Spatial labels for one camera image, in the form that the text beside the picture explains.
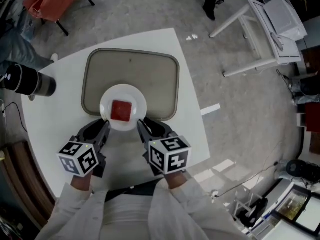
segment red cube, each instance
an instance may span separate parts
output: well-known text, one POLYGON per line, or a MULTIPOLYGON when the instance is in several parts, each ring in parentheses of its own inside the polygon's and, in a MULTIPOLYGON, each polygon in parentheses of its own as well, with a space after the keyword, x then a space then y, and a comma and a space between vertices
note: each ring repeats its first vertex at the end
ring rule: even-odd
POLYGON ((131 117, 132 103, 114 100, 112 103, 111 119, 129 122, 131 117))

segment white sleeve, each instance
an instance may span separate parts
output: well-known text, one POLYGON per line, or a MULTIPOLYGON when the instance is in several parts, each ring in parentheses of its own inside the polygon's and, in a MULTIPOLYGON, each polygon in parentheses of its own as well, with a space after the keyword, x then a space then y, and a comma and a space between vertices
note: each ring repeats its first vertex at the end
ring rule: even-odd
POLYGON ((49 240, 57 234, 67 222, 82 208, 91 195, 89 191, 75 189, 65 184, 60 198, 56 201, 48 223, 43 227, 35 240, 49 240))
POLYGON ((172 195, 191 218, 203 229, 209 239, 247 240, 236 228, 235 221, 226 208, 213 200, 192 178, 182 186, 172 189, 172 195))

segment concrete floor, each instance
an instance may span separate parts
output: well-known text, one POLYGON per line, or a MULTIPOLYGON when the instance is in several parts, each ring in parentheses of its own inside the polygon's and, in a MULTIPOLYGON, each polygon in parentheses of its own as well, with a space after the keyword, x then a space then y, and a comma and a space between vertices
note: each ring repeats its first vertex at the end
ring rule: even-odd
MULTIPOLYGON (((223 194, 275 161, 296 156, 300 147, 296 107, 276 68, 224 78, 223 68, 251 62, 253 53, 238 22, 214 39, 209 38, 209 33, 247 0, 225 0, 215 10, 216 21, 208 19, 202 10, 204 0, 93 1, 95 7, 87 0, 77 0, 60 19, 69 37, 57 25, 47 22, 32 41, 34 48, 42 56, 58 53, 63 58, 115 38, 174 28, 200 108, 221 106, 203 116, 211 158, 188 170, 206 191, 223 194), (188 40, 192 35, 198 38, 188 40)), ((291 65, 278 69, 283 74, 293 74, 291 65)), ((16 101, 22 110, 20 96, 6 91, 5 103, 11 101, 16 101)), ((7 110, 7 126, 7 143, 28 139, 13 106, 7 110)), ((274 168, 263 172, 247 187, 253 188, 259 181, 254 190, 262 195, 275 182, 273 172, 274 168)), ((238 187, 219 199, 232 204, 236 190, 242 197, 247 195, 243 187, 238 187)))

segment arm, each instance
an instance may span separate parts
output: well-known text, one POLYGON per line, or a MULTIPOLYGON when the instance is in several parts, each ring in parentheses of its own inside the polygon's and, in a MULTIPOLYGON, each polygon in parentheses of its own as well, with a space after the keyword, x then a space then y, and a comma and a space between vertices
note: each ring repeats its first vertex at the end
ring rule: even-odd
POLYGON ((209 239, 248 239, 239 231, 226 208, 202 189, 194 178, 187 180, 181 173, 165 176, 170 191, 191 218, 203 229, 209 239))
POLYGON ((93 171, 83 178, 74 176, 70 185, 64 185, 48 223, 36 240, 48 240, 53 237, 83 207, 92 192, 90 188, 92 174, 93 171))

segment chair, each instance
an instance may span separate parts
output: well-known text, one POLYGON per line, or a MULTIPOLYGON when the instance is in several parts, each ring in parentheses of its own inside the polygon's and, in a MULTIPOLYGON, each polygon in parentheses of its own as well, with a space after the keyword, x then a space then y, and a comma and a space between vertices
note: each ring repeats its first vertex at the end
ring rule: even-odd
POLYGON ((24 0, 23 5, 33 17, 41 19, 42 24, 45 23, 44 20, 55 22, 68 36, 69 33, 60 24, 59 19, 73 2, 74 0, 24 0))

